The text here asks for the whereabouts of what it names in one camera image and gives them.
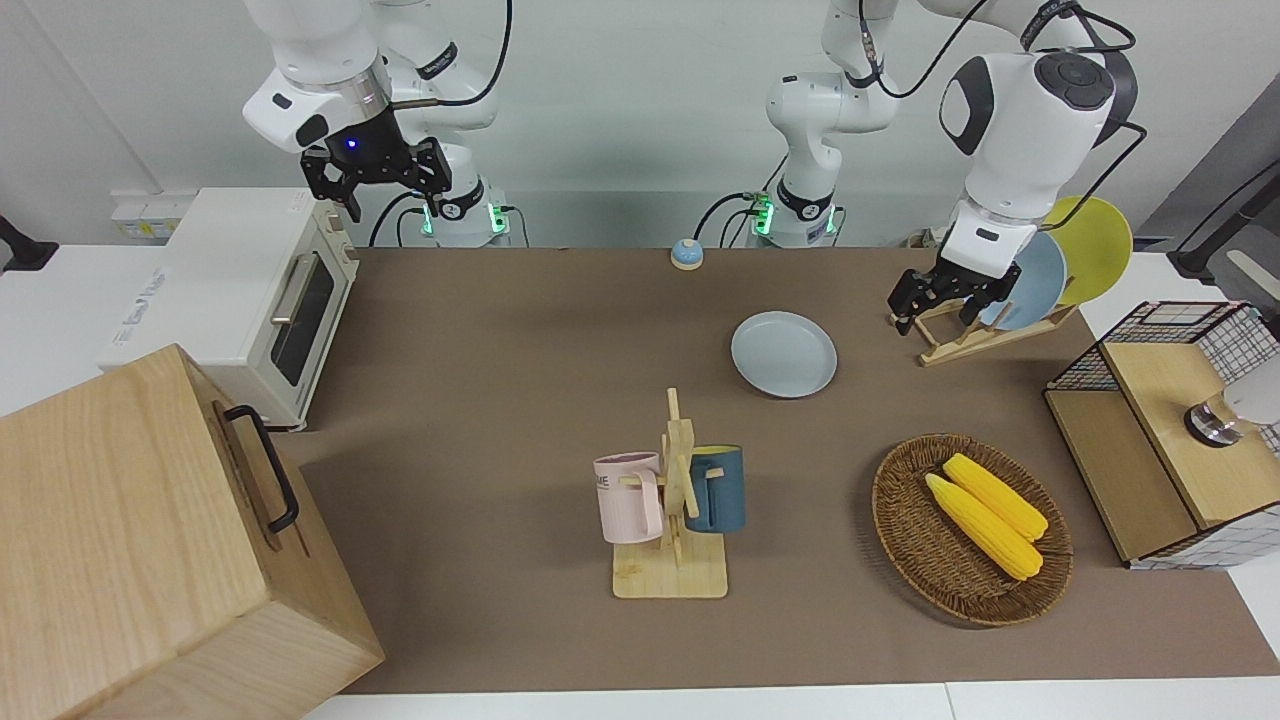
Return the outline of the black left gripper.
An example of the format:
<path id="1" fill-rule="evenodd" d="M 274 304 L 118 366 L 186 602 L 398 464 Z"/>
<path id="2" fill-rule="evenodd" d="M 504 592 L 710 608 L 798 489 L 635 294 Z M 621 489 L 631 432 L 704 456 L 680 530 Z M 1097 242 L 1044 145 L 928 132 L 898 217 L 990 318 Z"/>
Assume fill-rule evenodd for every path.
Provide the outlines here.
<path id="1" fill-rule="evenodd" d="M 896 314 L 896 332 L 905 336 L 913 328 L 916 314 L 955 299 L 964 300 L 959 320 L 969 327 L 986 307 L 1009 299 L 1020 274 L 1018 263 L 1011 264 L 1002 275 L 991 277 L 941 256 L 928 272 L 906 269 L 890 292 L 890 311 Z"/>

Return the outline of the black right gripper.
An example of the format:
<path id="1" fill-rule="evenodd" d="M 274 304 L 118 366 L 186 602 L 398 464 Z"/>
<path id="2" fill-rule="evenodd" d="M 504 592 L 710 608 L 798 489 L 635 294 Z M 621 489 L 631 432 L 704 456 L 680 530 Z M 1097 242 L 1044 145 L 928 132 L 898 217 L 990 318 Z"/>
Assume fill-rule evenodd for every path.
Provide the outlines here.
<path id="1" fill-rule="evenodd" d="M 392 109 L 319 138 L 319 131 L 326 128 L 321 117 L 314 117 L 301 129 L 305 138 L 314 141 L 300 158 L 314 197 L 340 201 L 351 220 L 360 223 L 364 210 L 356 187 L 401 184 L 426 196 L 428 215 L 442 215 L 442 193 L 453 188 L 453 176 L 436 137 L 410 143 Z"/>

